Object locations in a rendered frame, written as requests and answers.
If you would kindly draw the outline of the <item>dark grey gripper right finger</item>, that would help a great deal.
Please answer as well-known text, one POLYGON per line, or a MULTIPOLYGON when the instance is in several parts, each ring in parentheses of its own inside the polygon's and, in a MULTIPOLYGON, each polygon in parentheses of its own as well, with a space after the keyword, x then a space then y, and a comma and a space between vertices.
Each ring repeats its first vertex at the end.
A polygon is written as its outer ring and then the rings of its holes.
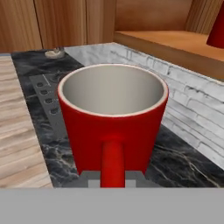
POLYGON ((158 184, 145 178, 141 171, 126 171, 125 172, 125 187, 126 188, 151 188, 159 187, 158 184))

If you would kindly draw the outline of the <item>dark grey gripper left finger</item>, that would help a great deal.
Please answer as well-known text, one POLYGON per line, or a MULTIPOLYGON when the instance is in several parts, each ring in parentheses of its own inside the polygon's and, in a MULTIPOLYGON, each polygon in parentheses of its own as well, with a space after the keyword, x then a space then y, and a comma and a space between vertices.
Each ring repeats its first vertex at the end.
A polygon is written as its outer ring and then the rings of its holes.
POLYGON ((64 187, 99 188, 100 176, 101 173, 99 171, 83 171, 77 179, 64 184, 64 187))

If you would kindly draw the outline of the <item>red mug with white interior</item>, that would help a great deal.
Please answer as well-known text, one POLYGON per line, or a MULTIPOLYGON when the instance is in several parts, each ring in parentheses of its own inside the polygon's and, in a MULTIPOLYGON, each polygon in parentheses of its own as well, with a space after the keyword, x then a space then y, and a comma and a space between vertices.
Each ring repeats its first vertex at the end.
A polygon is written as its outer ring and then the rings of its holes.
POLYGON ((104 188, 144 174, 168 102, 169 88, 138 66, 99 64, 66 75, 57 88, 77 172, 99 172, 104 188))

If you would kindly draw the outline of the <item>open wooden cabinet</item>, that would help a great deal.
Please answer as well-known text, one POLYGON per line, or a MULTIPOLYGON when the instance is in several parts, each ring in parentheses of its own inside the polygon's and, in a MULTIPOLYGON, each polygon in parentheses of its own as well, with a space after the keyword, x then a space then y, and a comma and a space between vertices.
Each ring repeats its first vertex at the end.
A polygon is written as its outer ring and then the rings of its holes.
POLYGON ((117 0, 118 44, 224 81, 224 46, 207 44, 224 0, 117 0))

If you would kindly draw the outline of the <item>wooden cabinet door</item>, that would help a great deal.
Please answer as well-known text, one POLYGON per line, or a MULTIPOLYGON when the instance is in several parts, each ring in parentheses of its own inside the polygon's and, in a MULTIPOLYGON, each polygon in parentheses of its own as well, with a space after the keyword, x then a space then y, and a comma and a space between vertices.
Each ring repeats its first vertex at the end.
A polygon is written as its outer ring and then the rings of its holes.
POLYGON ((87 43, 110 43, 114 39, 116 0, 86 0, 87 43))
POLYGON ((43 47, 87 43, 86 0, 34 0, 43 47))
POLYGON ((0 0, 0 53, 41 48, 34 1, 0 0))

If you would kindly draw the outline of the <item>grey hob with knobs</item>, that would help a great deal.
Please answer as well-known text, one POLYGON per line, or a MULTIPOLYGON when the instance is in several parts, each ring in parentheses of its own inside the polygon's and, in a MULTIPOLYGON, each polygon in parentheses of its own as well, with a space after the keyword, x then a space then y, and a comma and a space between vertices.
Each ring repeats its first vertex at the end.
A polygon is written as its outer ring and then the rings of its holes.
POLYGON ((59 83, 57 76, 53 73, 39 74, 31 76, 30 81, 51 124, 54 135, 58 139, 66 137, 67 130, 57 96, 59 83))

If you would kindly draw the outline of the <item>small beige round object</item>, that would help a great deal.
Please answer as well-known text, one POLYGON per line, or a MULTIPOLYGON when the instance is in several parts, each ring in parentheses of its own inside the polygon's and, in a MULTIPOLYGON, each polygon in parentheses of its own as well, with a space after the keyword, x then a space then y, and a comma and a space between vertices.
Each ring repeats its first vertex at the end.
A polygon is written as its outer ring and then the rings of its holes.
POLYGON ((53 48, 52 50, 45 52, 45 56, 48 59, 60 59, 60 58, 63 58, 64 55, 65 55, 65 51, 64 51, 64 48, 62 47, 53 48))

